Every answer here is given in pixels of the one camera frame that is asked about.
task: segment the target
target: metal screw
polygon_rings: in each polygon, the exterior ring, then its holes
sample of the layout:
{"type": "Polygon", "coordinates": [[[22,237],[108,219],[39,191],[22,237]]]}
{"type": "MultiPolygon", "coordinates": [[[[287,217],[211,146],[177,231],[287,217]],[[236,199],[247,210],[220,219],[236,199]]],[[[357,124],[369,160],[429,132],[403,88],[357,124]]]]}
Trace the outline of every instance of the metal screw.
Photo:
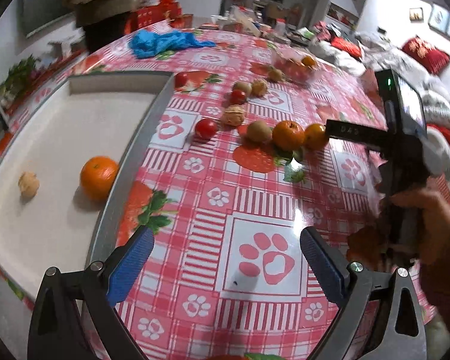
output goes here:
{"type": "Polygon", "coordinates": [[[90,264],[90,269],[94,272],[100,271],[103,267],[104,264],[101,261],[94,261],[90,264]]]}
{"type": "Polygon", "coordinates": [[[361,272],[363,271],[363,265],[360,264],[359,262],[353,262],[350,264],[350,268],[352,269],[352,271],[354,272],[361,272]]]}
{"type": "Polygon", "coordinates": [[[56,274],[56,268],[54,266],[51,266],[45,271],[45,275],[47,276],[53,276],[54,274],[56,274]]]}
{"type": "Polygon", "coordinates": [[[398,268],[398,274],[402,276],[402,278],[406,278],[408,276],[408,271],[405,268],[398,268]]]}

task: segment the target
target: cherry tomato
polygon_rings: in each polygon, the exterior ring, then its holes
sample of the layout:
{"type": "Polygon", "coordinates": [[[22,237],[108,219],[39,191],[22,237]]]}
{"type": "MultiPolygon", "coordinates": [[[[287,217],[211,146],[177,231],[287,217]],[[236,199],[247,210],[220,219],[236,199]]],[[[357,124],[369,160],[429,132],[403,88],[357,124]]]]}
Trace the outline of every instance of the cherry tomato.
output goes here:
{"type": "Polygon", "coordinates": [[[185,86],[187,81],[188,81],[188,74],[186,72],[175,74],[175,89],[185,86]]]}
{"type": "Polygon", "coordinates": [[[204,117],[195,125],[195,134],[203,139],[211,139],[218,131],[217,122],[209,117],[204,117]]]}
{"type": "Polygon", "coordinates": [[[241,105],[247,101],[247,94],[240,89],[234,89],[230,95],[230,103],[241,105]]]}

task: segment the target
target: hand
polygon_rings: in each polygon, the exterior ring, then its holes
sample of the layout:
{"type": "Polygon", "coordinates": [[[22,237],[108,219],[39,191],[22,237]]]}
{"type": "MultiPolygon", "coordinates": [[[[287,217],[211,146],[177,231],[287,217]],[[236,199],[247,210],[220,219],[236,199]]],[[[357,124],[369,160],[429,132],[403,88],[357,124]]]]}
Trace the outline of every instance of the hand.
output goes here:
{"type": "Polygon", "coordinates": [[[423,210],[425,228],[418,243],[418,253],[421,263],[433,264],[450,240],[450,205],[438,191],[426,188],[399,192],[390,197],[390,202],[399,207],[423,210]]]}

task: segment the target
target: white tray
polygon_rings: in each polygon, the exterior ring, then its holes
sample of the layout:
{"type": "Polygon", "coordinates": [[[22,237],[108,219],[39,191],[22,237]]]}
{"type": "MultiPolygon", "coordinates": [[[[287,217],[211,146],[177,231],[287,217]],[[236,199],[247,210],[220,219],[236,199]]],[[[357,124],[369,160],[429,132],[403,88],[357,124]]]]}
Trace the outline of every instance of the white tray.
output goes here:
{"type": "Polygon", "coordinates": [[[171,98],[170,77],[72,77],[15,135],[0,164],[0,265],[32,299],[48,267],[79,271],[113,250],[131,183],[171,98]],[[120,161],[105,206],[90,202],[79,187],[83,165],[96,155],[120,161]],[[23,171],[40,180],[29,202],[17,185],[23,171]]]}

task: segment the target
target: pink checkered tablecloth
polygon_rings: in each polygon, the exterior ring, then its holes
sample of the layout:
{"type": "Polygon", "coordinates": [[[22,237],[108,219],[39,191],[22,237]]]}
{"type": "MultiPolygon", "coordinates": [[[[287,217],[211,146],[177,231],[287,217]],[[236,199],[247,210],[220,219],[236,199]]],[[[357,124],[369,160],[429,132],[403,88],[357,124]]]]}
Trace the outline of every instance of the pink checkered tablecloth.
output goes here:
{"type": "MultiPolygon", "coordinates": [[[[329,244],[346,252],[347,236],[371,220],[377,196],[364,148],[331,140],[306,157],[303,180],[292,183],[284,180],[283,167],[264,174],[237,164],[232,157],[241,143],[236,130],[221,128],[209,142],[196,139],[194,125],[205,116],[219,119],[233,83],[259,78],[272,48],[282,47],[230,32],[196,35],[218,46],[137,60],[128,36],[77,67],[78,72],[97,67],[195,72],[190,74],[194,84],[176,91],[163,114],[128,202],[130,208],[132,200],[149,199],[147,191],[164,191],[172,200],[165,206],[169,224],[156,235],[149,260],[116,309],[150,359],[244,352],[305,359],[337,306],[324,297],[298,238],[303,227],[314,225],[329,244]]],[[[328,64],[319,68],[307,88],[270,84],[263,98],[249,99],[246,123],[295,120],[305,127],[341,118],[385,127],[356,78],[328,64]]],[[[411,275],[430,316],[418,268],[411,275]]],[[[366,318],[354,348],[369,326],[366,318]]]]}

